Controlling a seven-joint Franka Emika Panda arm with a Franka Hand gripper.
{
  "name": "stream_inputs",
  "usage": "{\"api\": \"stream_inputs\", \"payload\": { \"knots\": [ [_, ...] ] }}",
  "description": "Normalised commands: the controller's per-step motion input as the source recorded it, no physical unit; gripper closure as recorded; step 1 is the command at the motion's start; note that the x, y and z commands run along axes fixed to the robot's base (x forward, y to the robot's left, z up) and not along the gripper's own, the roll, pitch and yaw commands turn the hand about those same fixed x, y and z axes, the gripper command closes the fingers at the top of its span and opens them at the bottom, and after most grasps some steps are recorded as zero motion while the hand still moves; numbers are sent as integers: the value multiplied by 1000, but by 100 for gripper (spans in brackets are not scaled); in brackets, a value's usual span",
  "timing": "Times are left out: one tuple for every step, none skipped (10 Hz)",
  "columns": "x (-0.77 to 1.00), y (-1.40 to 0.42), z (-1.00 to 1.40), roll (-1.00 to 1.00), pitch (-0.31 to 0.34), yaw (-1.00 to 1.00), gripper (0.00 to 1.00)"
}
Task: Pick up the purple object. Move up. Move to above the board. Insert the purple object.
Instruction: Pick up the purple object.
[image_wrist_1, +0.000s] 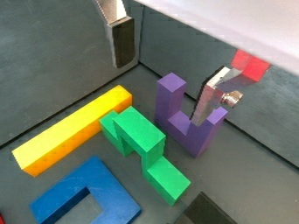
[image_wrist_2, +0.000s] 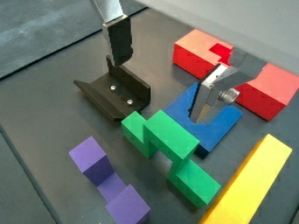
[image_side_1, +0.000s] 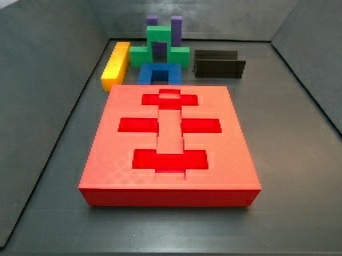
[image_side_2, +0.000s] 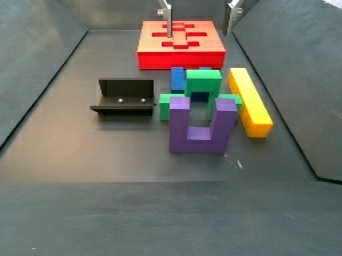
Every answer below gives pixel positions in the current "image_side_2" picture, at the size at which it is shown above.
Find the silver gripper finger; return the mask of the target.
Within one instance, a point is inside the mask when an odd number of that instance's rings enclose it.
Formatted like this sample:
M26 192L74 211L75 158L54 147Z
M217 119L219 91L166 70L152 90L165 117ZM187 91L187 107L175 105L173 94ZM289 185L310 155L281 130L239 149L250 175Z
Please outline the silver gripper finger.
M225 8L225 21L223 21L223 34L229 35L233 29L234 22L238 20L243 13L243 0L231 0L226 3Z
M158 9L158 15L167 21L167 37L173 37L173 6L167 3L167 0L158 0L161 8Z

